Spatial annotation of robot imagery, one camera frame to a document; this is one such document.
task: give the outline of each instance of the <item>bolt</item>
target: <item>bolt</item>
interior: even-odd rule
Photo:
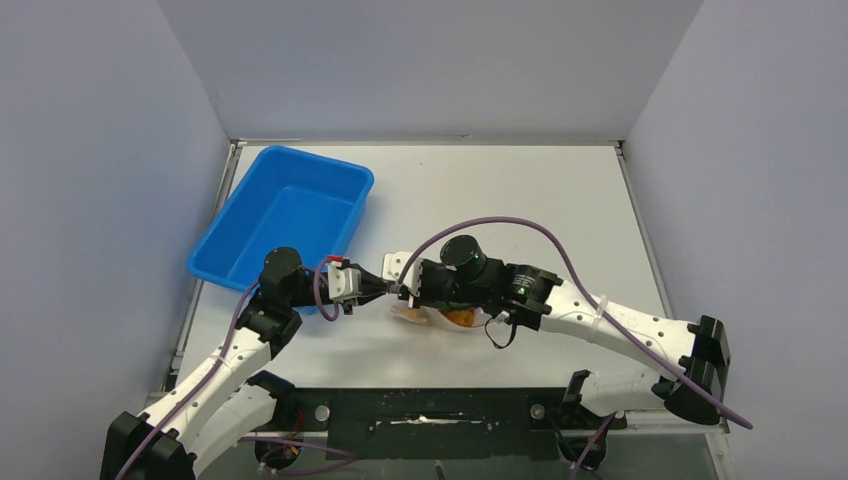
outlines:
[[[545,418],[545,407],[543,405],[539,405],[538,403],[530,407],[530,417],[534,420],[541,420]]]
[[[315,420],[326,422],[330,418],[330,408],[326,405],[318,405],[315,408]]]

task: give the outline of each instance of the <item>robotic arm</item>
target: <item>robotic arm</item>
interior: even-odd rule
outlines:
[[[295,250],[272,251],[256,292],[238,316],[229,346],[226,342],[220,345],[180,385],[141,414],[124,412],[112,423],[101,480],[118,478],[136,450],[140,455],[124,468],[120,478],[194,479],[245,434],[270,422],[294,386],[267,372],[254,373],[270,362],[300,327],[302,321],[294,309],[316,305],[316,299],[324,305],[337,303],[349,314],[354,307],[391,293],[415,308],[481,308],[493,321],[511,325],[513,336],[523,326],[583,338],[633,358],[644,369],[624,377],[575,372],[563,404],[577,406],[598,419],[625,410],[665,408],[695,423],[719,422],[714,406],[633,346],[601,319],[599,310],[620,319],[646,346],[679,368],[678,374],[719,401],[730,360],[720,321],[702,317],[696,324],[652,317],[597,298],[600,308],[593,309],[573,284],[537,267],[489,258],[468,235],[449,240],[442,248],[441,262],[414,259],[402,283],[397,284],[412,257],[408,252],[387,254],[380,276],[346,258],[332,257],[328,280],[318,282],[316,293],[313,282],[318,273],[304,267]],[[213,369],[214,374],[206,379]],[[184,406],[173,415],[180,404]],[[154,431],[153,426],[169,416],[172,418],[161,431]],[[140,448],[148,436],[149,442]]]

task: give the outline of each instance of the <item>gray wall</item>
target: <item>gray wall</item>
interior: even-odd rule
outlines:
[[[625,144],[675,313],[729,327],[741,478],[845,478],[848,2],[709,1]]]
[[[96,478],[161,381],[227,141],[153,0],[0,2],[0,477]]]
[[[702,0],[159,0],[232,137],[624,138]]]

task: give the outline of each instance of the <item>blue bin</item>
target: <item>blue bin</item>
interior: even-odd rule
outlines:
[[[304,265],[343,254],[365,212],[371,170],[286,147],[263,150],[188,258],[192,275],[244,291],[265,256],[293,247]]]

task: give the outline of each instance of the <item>purple hose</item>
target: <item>purple hose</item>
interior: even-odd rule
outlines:
[[[427,241],[425,241],[420,247],[418,247],[412,253],[412,256],[409,257],[409,260],[407,260],[406,265],[403,266],[403,270],[401,270],[400,276],[398,277],[396,283],[398,285],[403,283],[403,279],[406,277],[407,272],[409,271],[410,267],[412,266],[412,262],[414,262],[416,258],[418,258],[422,253],[424,253],[424,250],[429,248],[434,243],[438,242],[442,238],[444,238],[444,237],[446,237],[446,236],[448,236],[452,233],[458,232],[459,230],[462,230],[462,229],[465,229],[465,228],[468,228],[468,227],[473,227],[475,225],[485,225],[485,224],[489,224],[489,223],[511,223],[511,224],[514,224],[514,225],[523,225],[525,227],[530,227],[530,228],[540,232],[542,235],[548,237],[548,240],[550,240],[551,243],[554,244],[554,247],[556,247],[557,251],[559,252],[560,256],[562,257],[563,262],[565,262],[565,268],[568,269],[568,274],[571,276],[571,281],[574,283],[574,286],[577,287],[577,289],[580,291],[580,294],[583,295],[583,297],[586,299],[586,302],[588,302],[589,305],[592,306],[592,308],[594,308],[595,310],[598,310],[598,302],[596,302],[595,299],[592,298],[592,295],[589,293],[588,290],[586,290],[586,287],[583,286],[583,283],[580,281],[580,278],[577,276],[577,271],[574,269],[574,265],[571,263],[571,259],[568,257],[568,254],[565,253],[565,247],[563,247],[562,243],[560,243],[560,241],[557,240],[556,236],[554,236],[554,234],[551,233],[550,230],[539,225],[536,222],[533,222],[533,221],[530,221],[530,220],[525,220],[523,218],[516,218],[516,217],[482,217],[482,218],[475,218],[475,219],[472,219],[472,220],[467,220],[465,222],[457,223],[456,225],[454,225],[452,227],[449,227],[449,228],[442,230],[441,232],[430,237]],[[727,418],[728,420],[732,421],[733,423],[736,423],[737,425],[744,427],[744,428],[747,428],[749,430],[754,428],[754,426],[751,424],[751,422],[749,422],[747,419],[745,419],[742,415],[739,415],[738,413],[734,412],[733,410],[731,410],[730,408],[725,406],[723,403],[718,401],[712,395],[707,393],[707,391],[704,390],[703,388],[701,388],[698,384],[696,384],[695,382],[693,382],[692,380],[687,378],[685,375],[680,373],[678,371],[678,367],[672,365],[671,363],[666,361],[664,358],[657,355],[653,350],[651,350],[647,346],[643,345],[642,342],[640,342],[638,338],[636,338],[632,333],[630,333],[630,331],[627,330],[627,328],[625,328],[621,323],[619,323],[618,320],[613,318],[612,315],[610,315],[606,311],[604,311],[602,313],[603,313],[604,319],[606,319],[608,322],[610,322],[610,324],[612,324],[612,326],[615,327],[616,330],[618,330],[622,335],[624,335],[625,338],[627,338],[634,345],[636,345],[636,347],[638,347],[639,350],[644,352],[645,355],[647,355],[648,357],[651,358],[651,360],[657,362],[660,366],[662,366],[663,368],[665,368],[666,370],[671,372],[672,375],[674,375],[675,377],[677,377],[678,380],[680,380],[680,383],[689,387],[690,390],[692,390],[693,392],[698,394],[698,396],[702,397],[710,405],[712,405],[713,407],[718,409],[718,411],[721,412],[721,414],[725,418]]]
[[[607,426],[613,418],[615,418],[614,413],[605,418],[603,422],[601,422],[601,426],[598,427],[598,431],[596,431],[592,435],[592,437],[589,439],[589,443],[587,443],[586,447],[583,448],[583,451],[580,452],[580,457],[578,457],[577,461],[574,462],[574,465],[571,466],[571,475],[569,475],[568,477],[569,480],[574,480],[575,478],[577,478],[577,472],[580,471],[580,465],[583,465],[583,461],[586,460],[586,455],[589,455],[589,451],[592,450],[592,445],[597,443],[598,439],[601,438],[601,435],[603,435],[603,433],[607,431]]]
[[[221,347],[221,356],[226,355],[226,352],[230,349],[230,344],[233,343],[233,336],[236,333],[236,323],[238,323],[238,317],[241,313],[242,307],[244,306],[244,301],[247,300],[247,297],[250,296],[250,292],[252,292],[253,289],[256,288],[257,283],[258,281],[253,282],[253,284],[250,285],[247,290],[245,290],[244,293],[241,294],[241,297],[239,298],[239,301],[236,304],[236,309],[235,311],[233,311],[233,318],[230,321],[229,328],[227,329],[227,336],[224,338],[224,344]],[[188,394],[183,397],[182,400],[180,400],[174,405],[174,408],[172,408],[167,415],[162,417],[162,420],[160,420],[159,423],[157,423],[153,427],[153,430],[151,430],[150,433],[148,433],[147,436],[144,437],[144,440],[142,440],[141,443],[138,444],[138,447],[133,450],[133,453],[130,454],[129,458],[127,458],[127,461],[124,463],[124,466],[121,467],[120,470],[118,470],[118,474],[115,475],[115,480],[123,480],[123,478],[129,472],[130,467],[132,467],[133,463],[138,460],[138,457],[141,455],[141,452],[143,452],[144,449],[146,449],[147,446],[150,445],[150,442],[153,441],[153,438],[156,436],[156,434],[161,432],[162,428],[164,428],[165,425],[168,424],[168,422],[173,420],[173,418],[177,416],[177,413],[179,413],[180,410],[182,410],[183,407],[185,407],[188,402],[190,402],[191,399],[195,395],[197,395],[197,392],[201,391],[203,387],[205,387],[206,384],[209,383],[209,380],[211,380],[212,377],[215,376],[215,373],[218,372],[218,370],[221,368],[221,365],[221,358],[216,358],[215,363],[212,364],[212,368],[209,369],[209,372],[207,372],[206,375],[204,375],[203,378],[201,378],[200,381],[197,382],[197,385],[195,385],[194,388],[192,388],[188,392]]]
[[[337,468],[341,468],[341,467],[344,467],[346,465],[350,465],[351,463],[353,463],[353,462],[355,462],[359,459],[359,457],[357,457],[355,454],[353,454],[351,452],[339,450],[339,449],[333,448],[333,447],[325,447],[323,445],[315,445],[313,443],[298,442],[297,440],[289,440],[287,438],[282,438],[282,437],[253,437],[253,436],[248,436],[248,437],[242,437],[241,440],[239,440],[239,441],[240,442],[279,443],[281,445],[290,445],[292,447],[300,447],[300,448],[311,448],[313,450],[320,450],[322,452],[335,453],[335,454],[338,454],[338,455],[344,455],[346,457],[349,457],[347,460],[342,460],[342,461],[334,463],[332,465],[314,468],[312,470],[300,470],[300,471],[295,471],[295,472],[288,472],[286,470],[277,470],[277,475],[284,475],[284,476],[289,476],[289,477],[303,477],[303,476],[306,476],[306,475],[315,475],[315,474],[318,474],[318,473],[329,472],[331,470],[335,470]],[[263,455],[262,458],[259,460],[260,463],[264,463],[265,460],[268,458],[268,456],[271,453],[273,453],[274,451],[275,450],[272,450],[272,451],[265,453],[265,455]]]
[[[333,306],[335,307],[335,309],[333,310],[333,315],[327,313],[327,311],[324,310],[323,303],[321,302],[321,290],[318,287],[318,280],[324,280],[324,282],[327,284],[327,289],[329,291],[330,282],[329,280],[325,279],[323,274],[321,273],[321,270],[324,270],[324,267],[326,267],[328,263],[330,263],[330,257],[324,257],[321,259],[320,262],[318,262],[318,266],[315,267],[315,275],[313,275],[312,277],[312,294],[315,296],[315,305],[318,307],[318,311],[321,312],[321,316],[331,322],[334,322],[337,318],[339,318],[339,304],[333,302]]]

